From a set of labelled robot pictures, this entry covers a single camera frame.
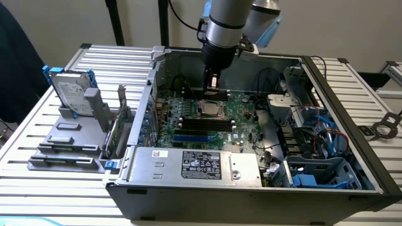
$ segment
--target metal slotted platform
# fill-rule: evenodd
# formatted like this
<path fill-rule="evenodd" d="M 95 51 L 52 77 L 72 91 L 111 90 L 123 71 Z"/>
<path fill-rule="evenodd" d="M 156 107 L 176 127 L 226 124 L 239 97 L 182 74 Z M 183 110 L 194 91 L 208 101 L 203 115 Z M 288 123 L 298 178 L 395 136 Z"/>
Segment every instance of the metal slotted platform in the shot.
<path fill-rule="evenodd" d="M 79 50 L 67 69 L 92 68 L 101 96 L 118 108 L 116 89 L 127 85 L 128 105 L 138 107 L 150 66 L 150 48 L 92 45 Z M 385 114 L 354 71 L 335 59 L 326 59 L 329 82 L 358 124 L 373 124 Z M 188 223 L 131 222 L 123 218 L 104 189 L 103 174 L 28 171 L 28 158 L 59 117 L 59 99 L 49 89 L 0 151 L 0 215 L 41 216 L 67 226 L 188 225 Z M 390 144 L 371 145 L 397 183 L 402 186 L 401 136 Z M 337 226 L 399 226 L 402 204 L 383 211 L 361 212 Z"/>

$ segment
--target motherboard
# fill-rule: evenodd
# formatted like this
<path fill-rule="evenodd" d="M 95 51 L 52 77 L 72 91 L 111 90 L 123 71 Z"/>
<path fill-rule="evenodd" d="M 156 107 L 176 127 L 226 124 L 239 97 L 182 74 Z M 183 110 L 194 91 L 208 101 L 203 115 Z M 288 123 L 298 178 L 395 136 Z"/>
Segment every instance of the motherboard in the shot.
<path fill-rule="evenodd" d="M 231 92 L 222 100 L 187 99 L 163 91 L 156 99 L 158 147 L 258 153 L 260 128 L 250 94 Z"/>

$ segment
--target power supply label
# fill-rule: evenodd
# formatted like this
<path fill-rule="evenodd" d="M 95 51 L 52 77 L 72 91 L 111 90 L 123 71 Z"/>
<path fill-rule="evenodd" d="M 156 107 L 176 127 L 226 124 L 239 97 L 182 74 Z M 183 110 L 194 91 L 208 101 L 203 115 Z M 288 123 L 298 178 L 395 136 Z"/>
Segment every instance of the power supply label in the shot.
<path fill-rule="evenodd" d="M 220 153 L 183 152 L 182 177 L 222 180 Z"/>

